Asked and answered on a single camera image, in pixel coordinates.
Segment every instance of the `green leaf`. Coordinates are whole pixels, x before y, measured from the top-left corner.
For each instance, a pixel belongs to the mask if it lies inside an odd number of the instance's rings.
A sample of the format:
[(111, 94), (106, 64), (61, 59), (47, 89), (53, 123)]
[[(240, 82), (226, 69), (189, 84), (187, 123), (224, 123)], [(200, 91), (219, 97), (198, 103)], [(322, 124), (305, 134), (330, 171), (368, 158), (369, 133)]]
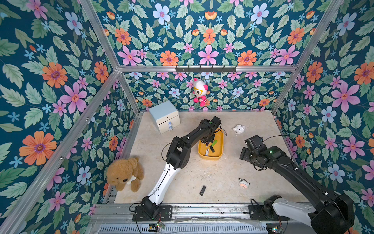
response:
[(23, 74), (19, 71), (17, 66), (12, 64), (4, 64), (3, 73), (11, 83), (16, 84), (18, 88), (22, 87), (22, 81), (24, 81)]
[(28, 41), (32, 44), (35, 44), (35, 42), (31, 38), (29, 38), (24, 31), (21, 31), (19, 29), (15, 29), (15, 33), (16, 33), (16, 38), (21, 41), (21, 44), (23, 45), (24, 48), (27, 47), (26, 41)]

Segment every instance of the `orange flower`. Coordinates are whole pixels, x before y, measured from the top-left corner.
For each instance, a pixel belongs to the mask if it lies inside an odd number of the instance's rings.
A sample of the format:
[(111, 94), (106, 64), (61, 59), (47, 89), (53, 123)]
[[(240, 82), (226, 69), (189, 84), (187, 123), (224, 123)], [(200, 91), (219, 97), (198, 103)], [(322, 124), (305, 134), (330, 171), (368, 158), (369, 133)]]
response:
[(134, 124), (134, 120), (132, 119), (131, 121), (130, 121), (130, 129), (132, 128), (132, 126), (133, 126), (133, 124)]
[(161, 53), (160, 62), (162, 62), (164, 66), (176, 66), (178, 65), (179, 58), (176, 58), (176, 54), (174, 52), (165, 51)]
[(305, 146), (305, 140), (304, 140), (304, 137), (298, 135), (298, 136), (296, 137), (296, 144), (297, 144), (297, 147), (299, 147), (299, 148), (304, 147), (304, 146)]
[(107, 16), (108, 16), (111, 20), (114, 20), (114, 19), (116, 18), (116, 16), (114, 15), (114, 13), (111, 12), (111, 11), (108, 11), (108, 12), (107, 12)]
[(148, 99), (143, 99), (141, 101), (143, 103), (144, 106), (146, 107), (151, 107), (153, 105), (152, 101), (148, 100)]
[(75, 219), (74, 219), (74, 222), (75, 223), (79, 222), (80, 218), (82, 218), (82, 214), (77, 215), (77, 217), (75, 217)]
[(95, 63), (95, 73), (96, 73), (96, 78), (104, 83), (109, 76), (107, 66), (103, 62), (96, 62)]
[(53, 149), (57, 148), (57, 142), (52, 141), (53, 136), (47, 133), (44, 136), (43, 131), (34, 132), (34, 137), (28, 135), (23, 139), (22, 143), (27, 146), (22, 146), (19, 149), (19, 155), (25, 157), (25, 163), (33, 165), (36, 161), (36, 165), (42, 165), (46, 163), (46, 158), (49, 159), (53, 154)]
[(270, 103), (270, 100), (265, 98), (265, 99), (260, 101), (260, 106), (267, 106), (267, 105), (269, 105), (269, 103)]
[(123, 45), (129, 45), (131, 41), (130, 34), (125, 31), (123, 28), (116, 29), (116, 33), (114, 36), (117, 38), (117, 41), (122, 43)]
[(304, 33), (304, 29), (300, 29), (300, 28), (297, 28), (295, 29), (294, 31), (292, 31), (290, 33), (290, 36), (288, 36), (287, 40), (288, 40), (288, 44), (292, 44), (292, 45), (295, 45), (296, 43), (298, 43), (299, 41), (301, 41), (301, 38), (305, 35)]
[(212, 42), (215, 41), (215, 33), (213, 31), (213, 29), (211, 28), (208, 28), (206, 30), (206, 33), (204, 33), (204, 42), (206, 42), (208, 45), (211, 45)]
[(361, 64), (361, 68), (357, 68), (355, 74), (355, 80), (359, 85), (371, 83), (371, 79), (374, 79), (374, 62)]
[(209, 12), (209, 11), (207, 11), (206, 13), (205, 13), (205, 18), (206, 19), (215, 19), (217, 17), (217, 12), (215, 12), (215, 11), (213, 11), (213, 12)]
[(112, 136), (111, 140), (109, 141), (109, 149), (111, 151), (115, 150), (118, 145), (118, 137)]
[(47, 80), (47, 84), (51, 87), (61, 88), (68, 81), (66, 70), (58, 63), (49, 63), (49, 67), (43, 68), (43, 79)]
[(315, 83), (316, 80), (321, 78), (321, 73), (323, 71), (323, 67), (321, 62), (314, 62), (312, 65), (309, 66), (308, 72), (306, 73), (306, 77), (308, 77), (308, 82)]
[(257, 60), (256, 52), (247, 51), (240, 54), (241, 57), (237, 59), (239, 66), (251, 66)]
[(197, 29), (192, 31), (192, 35), (197, 36), (199, 34), (199, 31)]
[(308, 14), (306, 14), (306, 18), (307, 18), (307, 19), (310, 19), (311, 17), (314, 16), (314, 13), (316, 13), (316, 12), (313, 11), (313, 10), (309, 11)]
[(227, 30), (226, 29), (222, 29), (221, 30), (221, 36), (226, 36), (227, 35)]

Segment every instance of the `yellow tray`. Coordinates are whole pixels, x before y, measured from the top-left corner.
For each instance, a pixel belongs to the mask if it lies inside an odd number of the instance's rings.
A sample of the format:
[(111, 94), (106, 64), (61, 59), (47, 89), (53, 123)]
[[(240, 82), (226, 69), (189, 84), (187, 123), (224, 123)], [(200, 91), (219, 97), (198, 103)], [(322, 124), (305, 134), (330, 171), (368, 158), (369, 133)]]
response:
[[(219, 131), (215, 134), (214, 140), (217, 140), (217, 143), (213, 146), (215, 150), (214, 153), (210, 149), (212, 143), (209, 143), (209, 145), (206, 146), (205, 144), (201, 143), (201, 141), (199, 141), (199, 146), (197, 150), (199, 152), (200, 157), (208, 160), (218, 160), (223, 155), (223, 138), (223, 132)], [(205, 156), (206, 149), (209, 149), (208, 156)]]

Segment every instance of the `teddy bear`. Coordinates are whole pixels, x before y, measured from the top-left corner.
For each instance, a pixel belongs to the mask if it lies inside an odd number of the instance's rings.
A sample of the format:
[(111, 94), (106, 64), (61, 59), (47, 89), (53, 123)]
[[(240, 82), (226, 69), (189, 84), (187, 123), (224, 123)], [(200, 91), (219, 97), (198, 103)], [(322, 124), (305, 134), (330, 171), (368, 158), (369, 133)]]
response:
[(138, 158), (118, 159), (108, 167), (108, 184), (116, 186), (117, 191), (122, 191), (126, 184), (131, 184), (131, 190), (136, 192), (143, 178), (144, 171)]

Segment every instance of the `beige floor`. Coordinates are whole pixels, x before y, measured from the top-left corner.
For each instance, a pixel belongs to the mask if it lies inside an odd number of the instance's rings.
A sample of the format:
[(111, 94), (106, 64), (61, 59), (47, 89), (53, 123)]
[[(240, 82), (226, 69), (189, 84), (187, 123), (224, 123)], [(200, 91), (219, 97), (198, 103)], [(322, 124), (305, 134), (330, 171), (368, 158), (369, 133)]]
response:
[[(227, 131), (224, 155), (217, 161), (201, 159), (196, 144), (188, 164), (176, 175), (166, 192), (164, 203), (248, 203), (251, 198), (263, 202), (274, 194), (294, 202), (307, 202), (298, 190), (273, 170), (256, 171), (249, 162), (239, 159), (242, 148), (246, 147), (245, 139), (253, 135), (266, 139), (280, 134), (271, 112), (180, 112), (181, 124), (163, 134), (157, 131), (147, 112), (143, 115), (130, 156), (139, 157), (145, 171), (144, 179), (138, 192), (133, 193), (130, 186), (118, 192), (115, 203), (139, 202), (147, 196), (165, 166), (161, 158), (162, 148), (175, 136), (188, 134), (202, 119), (214, 116), (221, 119), (222, 128)], [(237, 124), (246, 127), (245, 132), (238, 136), (232, 130)], [(288, 153), (281, 136), (270, 138), (265, 143), (268, 147), (276, 145)], [(239, 177), (250, 183), (248, 189), (239, 186)], [(200, 196), (203, 185), (206, 190)]]

